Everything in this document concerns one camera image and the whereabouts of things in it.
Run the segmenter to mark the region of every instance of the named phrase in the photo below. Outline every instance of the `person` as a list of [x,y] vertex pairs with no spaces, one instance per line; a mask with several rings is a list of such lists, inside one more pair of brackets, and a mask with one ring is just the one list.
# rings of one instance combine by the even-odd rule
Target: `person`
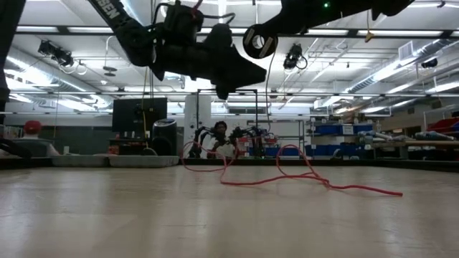
[[[30,120],[27,121],[24,126],[24,136],[18,139],[12,139],[11,141],[16,143],[19,146],[28,146],[28,143],[37,142],[38,144],[46,145],[47,152],[46,157],[58,156],[59,152],[55,149],[51,141],[41,139],[38,137],[39,133],[42,131],[42,124],[39,121]],[[7,152],[0,153],[0,155],[7,156]]]
[[[227,137],[226,137],[226,132],[228,129],[227,124],[224,121],[216,122],[214,129],[217,132],[217,134],[220,134],[221,137],[218,136],[220,140],[215,137],[212,137],[212,139],[210,140],[208,149],[211,150],[212,152],[220,153],[224,155],[226,158],[234,158],[235,147],[232,144],[221,142],[222,140],[227,140]],[[220,155],[214,155],[214,154],[208,153],[207,158],[222,158],[222,157]]]

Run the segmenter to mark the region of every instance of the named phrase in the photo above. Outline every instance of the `ceiling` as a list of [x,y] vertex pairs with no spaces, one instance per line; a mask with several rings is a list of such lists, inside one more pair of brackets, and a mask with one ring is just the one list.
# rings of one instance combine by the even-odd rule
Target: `ceiling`
[[[151,20],[150,0],[124,0],[128,13],[148,25]],[[183,1],[183,4],[192,5],[196,0]],[[459,1],[447,1],[447,6],[437,8],[439,1],[416,1],[411,8],[407,8],[394,17],[380,16],[376,21],[370,21],[372,29],[431,29],[456,30],[459,28]],[[212,0],[206,1],[200,7],[205,14],[234,12],[235,20],[232,27],[248,27],[255,22],[263,23],[280,11],[280,1],[252,1]],[[158,20],[164,17],[159,14]],[[206,20],[204,25],[210,27],[216,20]],[[366,29],[367,13],[360,13],[344,19],[324,24],[323,28]],[[51,26],[103,26],[107,24],[87,1],[83,0],[28,0],[20,24],[23,25],[51,25]],[[142,91],[145,82],[145,68],[135,67],[127,60],[116,38],[108,42],[108,52],[105,46],[108,37],[101,36],[59,36],[59,35],[16,35],[13,46],[22,52],[46,62],[53,67],[57,63],[44,58],[37,52],[42,40],[50,40],[57,46],[71,51],[72,56],[80,60],[87,67],[87,72],[78,74],[78,70],[70,76],[94,86],[102,91],[115,91],[124,87],[126,91]],[[390,59],[397,58],[399,47],[408,43],[409,39],[373,39],[365,43],[363,39],[324,39],[324,38],[280,38],[273,65],[268,80],[268,88],[278,92],[341,92],[336,82],[350,83],[360,77],[374,72],[376,67]],[[250,59],[242,48],[242,37],[234,37],[233,42],[239,53]],[[414,45],[423,45],[430,41],[416,40]],[[283,69],[285,55],[292,44],[301,44],[308,59],[305,70],[288,75]],[[448,67],[459,60],[458,45],[444,50],[438,57],[437,69]],[[265,59],[250,59],[257,65],[268,69],[271,57]],[[116,77],[107,77],[103,66],[107,65],[118,69]],[[386,93],[393,87],[415,80],[419,76],[428,75],[433,70],[416,70],[415,66],[406,67],[399,73],[384,78],[383,83],[372,85],[361,92]],[[162,91],[183,91],[181,84],[172,80],[160,82],[154,80],[154,89]],[[252,85],[247,88],[256,88],[265,91],[265,83]],[[170,97],[171,101],[183,100],[183,96]],[[296,102],[313,102],[316,97],[296,97]],[[282,101],[282,98],[271,101]]]

